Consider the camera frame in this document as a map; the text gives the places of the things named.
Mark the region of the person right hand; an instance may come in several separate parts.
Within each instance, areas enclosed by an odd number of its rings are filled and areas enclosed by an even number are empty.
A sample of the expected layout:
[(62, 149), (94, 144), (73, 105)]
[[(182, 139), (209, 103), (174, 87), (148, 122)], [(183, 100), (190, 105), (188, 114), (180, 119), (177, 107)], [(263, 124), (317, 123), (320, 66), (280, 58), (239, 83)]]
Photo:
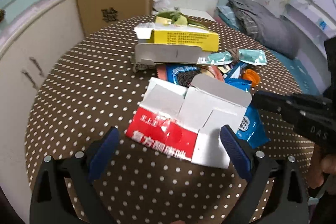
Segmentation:
[(308, 186), (312, 189), (320, 187), (324, 183), (324, 173), (335, 176), (335, 155), (323, 156), (323, 149), (315, 144), (306, 177)]

